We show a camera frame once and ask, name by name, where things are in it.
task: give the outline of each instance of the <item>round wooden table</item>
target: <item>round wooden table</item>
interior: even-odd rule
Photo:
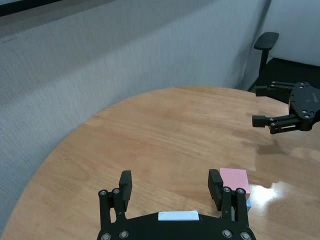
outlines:
[[[320,128],[271,135],[252,115],[288,106],[219,87],[178,87],[119,102],[70,134],[21,195],[3,240],[95,240],[101,189],[132,170],[126,216],[198,210],[217,215],[208,170],[246,169],[258,240],[320,234]]]

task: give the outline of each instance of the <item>pink block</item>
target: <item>pink block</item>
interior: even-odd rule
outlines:
[[[220,175],[223,180],[223,186],[232,190],[242,188],[245,190],[245,198],[248,200],[250,196],[250,188],[248,182],[247,171],[244,169],[220,168]]]

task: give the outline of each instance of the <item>bolt head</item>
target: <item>bolt head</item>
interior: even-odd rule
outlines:
[[[240,236],[241,236],[241,238],[242,238],[243,240],[251,240],[251,239],[252,239],[251,236],[250,236],[250,234],[247,233],[247,232],[242,232],[242,233],[240,233]]]
[[[228,229],[225,229],[222,231],[222,235],[229,239],[232,237],[232,232]]]
[[[119,238],[126,239],[129,236],[129,232],[126,230],[123,230],[119,233]]]
[[[105,233],[101,236],[101,240],[110,240],[110,239],[111,239],[110,233]]]

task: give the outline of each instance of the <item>black chair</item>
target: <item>black chair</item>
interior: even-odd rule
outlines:
[[[265,32],[255,42],[254,49],[262,50],[259,76],[251,85],[248,91],[255,86],[270,86],[273,81],[285,83],[308,82],[315,88],[320,88],[320,67],[303,64],[294,61],[272,58],[268,63],[269,51],[278,40],[279,34],[276,32]],[[283,103],[288,103],[287,93],[274,93],[269,96]]]

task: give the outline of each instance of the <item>wood grain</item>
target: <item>wood grain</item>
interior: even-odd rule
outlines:
[[[3,240],[93,240],[100,189],[132,170],[128,218],[197,209],[217,215],[209,169],[246,169],[258,240],[319,239],[320,128],[270,135],[252,115],[288,106],[228,88],[147,92],[113,105],[69,135],[20,197]]]

